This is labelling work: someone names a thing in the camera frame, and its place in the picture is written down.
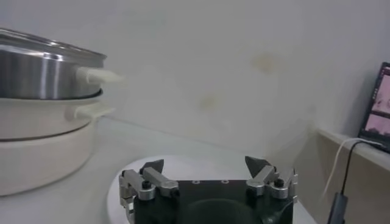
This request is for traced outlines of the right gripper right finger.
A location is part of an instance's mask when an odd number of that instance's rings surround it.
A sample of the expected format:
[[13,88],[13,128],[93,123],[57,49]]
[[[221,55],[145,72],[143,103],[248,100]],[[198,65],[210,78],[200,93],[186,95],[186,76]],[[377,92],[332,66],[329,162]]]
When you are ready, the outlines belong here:
[[245,163],[252,177],[246,181],[246,186],[254,196],[269,193],[276,200],[292,200],[297,203],[298,174],[295,169],[279,171],[265,159],[251,156],[245,156]]

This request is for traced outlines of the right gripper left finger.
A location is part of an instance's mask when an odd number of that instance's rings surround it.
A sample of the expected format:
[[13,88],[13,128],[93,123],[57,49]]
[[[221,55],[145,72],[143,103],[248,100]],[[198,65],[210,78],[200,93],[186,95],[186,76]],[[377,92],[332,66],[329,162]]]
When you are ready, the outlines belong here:
[[160,191],[160,195],[176,198],[179,195],[179,182],[162,174],[164,160],[147,162],[136,172],[133,169],[123,170],[119,174],[119,202],[126,211],[127,221],[135,223],[135,205],[137,198],[151,201]]

